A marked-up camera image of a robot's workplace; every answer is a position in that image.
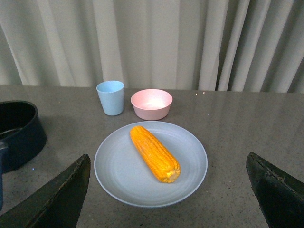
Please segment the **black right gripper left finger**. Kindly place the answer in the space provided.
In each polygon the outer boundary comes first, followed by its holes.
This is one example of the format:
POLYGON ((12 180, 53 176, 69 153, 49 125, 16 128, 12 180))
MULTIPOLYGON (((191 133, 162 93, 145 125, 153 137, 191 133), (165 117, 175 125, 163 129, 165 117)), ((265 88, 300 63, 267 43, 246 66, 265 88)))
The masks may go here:
POLYGON ((90 179, 91 161, 82 155, 58 176, 0 217, 2 228, 74 228, 90 179))

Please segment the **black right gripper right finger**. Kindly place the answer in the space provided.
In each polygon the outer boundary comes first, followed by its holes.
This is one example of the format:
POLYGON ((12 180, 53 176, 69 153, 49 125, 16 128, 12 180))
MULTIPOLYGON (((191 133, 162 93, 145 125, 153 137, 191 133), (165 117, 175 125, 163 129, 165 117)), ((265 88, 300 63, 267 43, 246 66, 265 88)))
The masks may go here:
POLYGON ((304 183, 251 152, 246 169, 270 228, 304 226, 304 183))

